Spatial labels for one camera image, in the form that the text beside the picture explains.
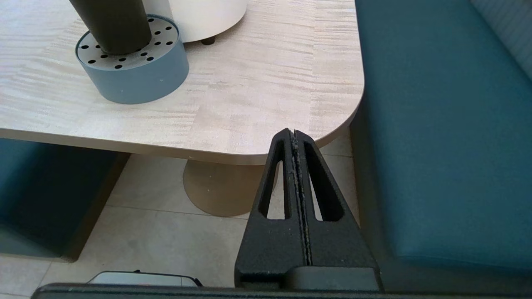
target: beige tile floor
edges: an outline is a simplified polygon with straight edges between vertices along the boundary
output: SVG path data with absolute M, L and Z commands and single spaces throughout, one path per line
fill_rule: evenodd
M 348 131 L 321 149 L 344 197 L 358 216 Z M 207 215 L 182 184 L 186 160 L 132 155 L 75 263 L 0 256 L 0 299 L 28 298 L 38 286 L 87 282 L 105 270 L 173 273 L 207 286 L 233 286 L 233 266 L 247 215 Z M 282 180 L 270 217 L 282 215 Z

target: table pedestal base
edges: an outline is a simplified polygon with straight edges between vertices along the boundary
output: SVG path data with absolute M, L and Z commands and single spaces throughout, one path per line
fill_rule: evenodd
M 237 216 L 251 211 L 263 171 L 264 165 L 188 160 L 183 185 L 190 201 L 202 211 L 214 216 Z

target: teal upholstered seat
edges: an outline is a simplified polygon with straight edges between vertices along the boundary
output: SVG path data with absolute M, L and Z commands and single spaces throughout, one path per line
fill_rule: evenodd
M 0 138 L 0 253 L 67 255 L 118 155 Z
M 356 9 L 356 185 L 385 287 L 532 290 L 532 81 L 467 0 Z

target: table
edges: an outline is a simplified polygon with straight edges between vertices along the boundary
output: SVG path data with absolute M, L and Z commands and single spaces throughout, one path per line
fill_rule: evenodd
M 213 45 L 186 45 L 180 88 L 137 105 L 89 80 L 74 55 L 87 28 L 68 2 L 0 9 L 0 137 L 188 159 L 187 194 L 215 215 L 249 211 L 275 133 L 323 146 L 364 89 L 353 0 L 250 0 Z

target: small black foot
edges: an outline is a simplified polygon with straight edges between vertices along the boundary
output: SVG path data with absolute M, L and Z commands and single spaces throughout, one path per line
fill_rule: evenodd
M 214 44 L 215 40 L 216 40 L 216 35 L 202 39 L 201 43 L 204 44 L 205 46 L 209 46 L 209 45 Z

